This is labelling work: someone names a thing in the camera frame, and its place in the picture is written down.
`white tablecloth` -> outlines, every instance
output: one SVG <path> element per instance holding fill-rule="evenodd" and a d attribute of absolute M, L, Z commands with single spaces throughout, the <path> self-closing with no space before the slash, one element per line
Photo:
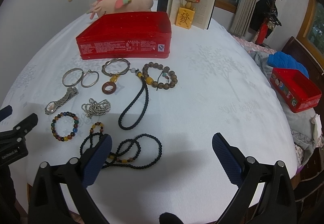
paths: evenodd
<path fill-rule="evenodd" d="M 101 66 L 107 60 L 83 61 L 75 40 L 90 23 L 89 16 L 82 15 L 53 37 L 24 68 L 3 103 L 13 107 L 13 114 L 1 122 L 2 131 L 12 129 L 32 112 L 38 115 L 38 125 L 26 136 L 29 150 L 25 158 L 26 175 L 30 184 L 41 162 L 57 165 L 79 157 L 81 143 L 98 120 L 105 124 L 105 133 L 112 136 L 112 151 L 124 139 L 141 133 L 156 136 L 163 145 L 162 158 L 153 167 L 107 168 L 88 187 L 110 223 L 158 223 L 163 212 L 176 214 L 184 223 L 217 220 L 237 190 L 213 152 L 212 136 L 217 132 L 245 156 L 254 156 L 261 163 L 283 160 L 290 177 L 294 176 L 297 169 L 294 143 L 275 92 L 250 56 L 216 21 L 212 20 L 209 30 L 196 27 L 186 30 L 173 25 L 167 59 L 129 59 L 131 67 L 140 69 L 150 61 L 169 66 L 179 81 L 167 91 L 149 87 L 146 114 L 130 131 L 120 129 L 117 121 L 139 91 L 141 82 L 128 72 L 118 79 L 114 94 L 102 93 L 101 86 L 109 78 L 101 73 Z M 44 108 L 66 93 L 62 76 L 75 67 L 96 70 L 100 79 L 91 88 L 78 84 L 79 95 L 57 110 L 56 114 L 72 111 L 80 117 L 76 136 L 71 141 L 59 142 L 50 128 L 55 115 L 46 115 Z M 149 74 L 157 79 L 159 72 L 149 69 Z M 125 116 L 124 126 L 137 119 L 144 97 L 143 94 Z M 89 98 L 108 99 L 111 111 L 88 119 L 81 105 Z M 70 118 L 64 117 L 57 123 L 61 135 L 67 135 L 71 129 Z M 140 144 L 142 152 L 134 165 L 145 165 L 158 153 L 153 140 L 142 139 Z M 69 208 L 77 211 L 64 185 L 63 189 Z M 252 204 L 257 203 L 261 191 L 259 187 Z"/>

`black braided cord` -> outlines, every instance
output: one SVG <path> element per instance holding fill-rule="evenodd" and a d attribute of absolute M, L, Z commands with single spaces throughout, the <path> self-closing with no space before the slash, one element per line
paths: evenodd
<path fill-rule="evenodd" d="M 127 130 L 131 130 L 131 129 L 135 128 L 140 123 L 141 119 L 143 118 L 143 116 L 144 116 L 144 114 L 146 112 L 146 109 L 147 109 L 147 106 L 148 106 L 148 88 L 147 88 L 147 84 L 146 84 L 146 81 L 145 81 L 143 76 L 141 77 L 141 81 L 143 83 L 141 90 L 136 95 L 136 97 L 133 99 L 133 101 L 126 107 L 126 109 L 124 109 L 124 111 L 119 116 L 118 125 L 123 130 L 127 131 Z M 145 89 L 145 92 L 146 92 L 145 104 L 144 104 L 144 107 L 143 107 L 143 110 L 142 110 L 142 113 L 141 113 L 140 117 L 138 117 L 137 121 L 132 126 L 129 126 L 129 127 L 122 126 L 122 119 L 124 118 L 124 115 L 126 114 L 127 111 L 129 111 L 129 109 L 133 106 L 133 104 L 138 100 L 140 95 L 143 93 L 144 89 Z"/>
<path fill-rule="evenodd" d="M 83 147 L 84 147 L 85 143 L 88 140 L 90 140 L 90 148 L 93 147 L 93 137 L 96 136 L 96 135 L 99 135 L 99 140 L 100 140 L 100 138 L 103 136 L 103 133 L 90 133 L 89 136 L 84 139 L 83 143 L 80 146 L 80 155 L 81 156 L 83 154 Z M 132 148 L 132 146 L 134 144 L 136 144 L 136 146 L 137 146 L 137 152 L 136 152 L 135 156 L 133 157 L 133 160 L 137 159 L 140 152 L 141 152 L 141 146 L 140 146 L 140 144 L 139 144 L 139 142 L 137 140 L 144 137 L 144 136 L 148 137 L 148 138 L 151 138 L 151 139 L 155 140 L 158 143 L 159 153 L 158 153 L 158 156 L 154 159 L 153 162 L 151 162 L 151 163 L 149 163 L 149 164 L 147 164 L 145 166 L 133 166 L 131 164 L 124 164 L 124 163 L 116 161 L 118 157 L 123 156 L 124 154 L 126 154 Z M 130 142 L 129 146 L 124 151 L 119 153 L 122 146 L 127 142 Z M 126 139 L 125 141 L 122 141 L 119 144 L 119 146 L 118 146 L 118 148 L 116 150 L 116 153 L 111 152 L 110 155 L 114 156 L 114 159 L 111 162 L 105 161 L 105 164 L 103 165 L 102 169 L 107 168 L 109 166 L 129 167 L 129 168 L 133 168 L 133 169 L 145 169 L 145 168 L 151 167 L 152 165 L 156 164 L 156 162 L 158 160 L 160 160 L 160 158 L 162 156 L 162 144 L 159 141 L 159 139 L 156 138 L 155 136 L 149 135 L 149 134 L 146 134 L 146 133 L 142 133 L 141 135 L 136 136 L 134 139 Z"/>

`plush toy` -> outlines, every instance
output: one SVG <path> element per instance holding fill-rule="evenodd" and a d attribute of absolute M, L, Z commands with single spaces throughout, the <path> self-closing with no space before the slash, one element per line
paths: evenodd
<path fill-rule="evenodd" d="M 104 14 L 151 11 L 153 0 L 97 0 L 87 12 L 93 19 L 95 14 L 98 17 Z"/>

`red box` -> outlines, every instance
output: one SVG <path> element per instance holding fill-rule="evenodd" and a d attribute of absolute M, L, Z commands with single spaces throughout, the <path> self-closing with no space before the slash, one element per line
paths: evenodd
<path fill-rule="evenodd" d="M 322 96 L 321 90 L 299 70 L 273 68 L 270 82 L 294 113 L 316 107 Z"/>
<path fill-rule="evenodd" d="M 165 12 L 107 14 L 76 40 L 82 59 L 167 58 L 171 23 Z"/>

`blue pillow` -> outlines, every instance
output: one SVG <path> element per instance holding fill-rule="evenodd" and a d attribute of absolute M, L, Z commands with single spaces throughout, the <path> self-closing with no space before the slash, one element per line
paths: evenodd
<path fill-rule="evenodd" d="M 268 65 L 273 68 L 299 70 L 309 79 L 307 69 L 292 56 L 287 55 L 284 52 L 278 51 L 274 55 L 269 55 Z"/>

